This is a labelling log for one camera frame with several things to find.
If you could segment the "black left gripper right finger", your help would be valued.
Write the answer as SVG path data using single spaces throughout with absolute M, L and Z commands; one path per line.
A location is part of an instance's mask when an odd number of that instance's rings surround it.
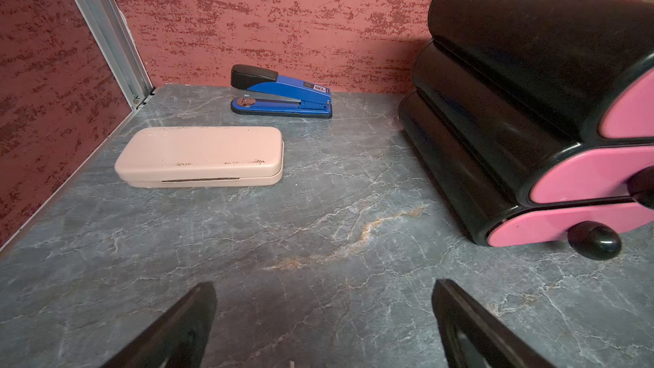
M 451 279 L 438 279 L 431 297 L 450 367 L 551 367 Z

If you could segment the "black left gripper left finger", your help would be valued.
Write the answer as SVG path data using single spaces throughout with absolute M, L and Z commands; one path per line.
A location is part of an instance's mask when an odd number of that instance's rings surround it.
M 201 366 L 216 304 L 216 290 L 211 282 L 194 286 L 103 366 Z

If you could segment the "black pink drawer cabinet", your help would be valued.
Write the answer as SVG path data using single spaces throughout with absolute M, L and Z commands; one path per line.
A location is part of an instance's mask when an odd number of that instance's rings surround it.
M 399 117 L 478 245 L 609 260 L 653 219 L 653 6 L 432 0 Z

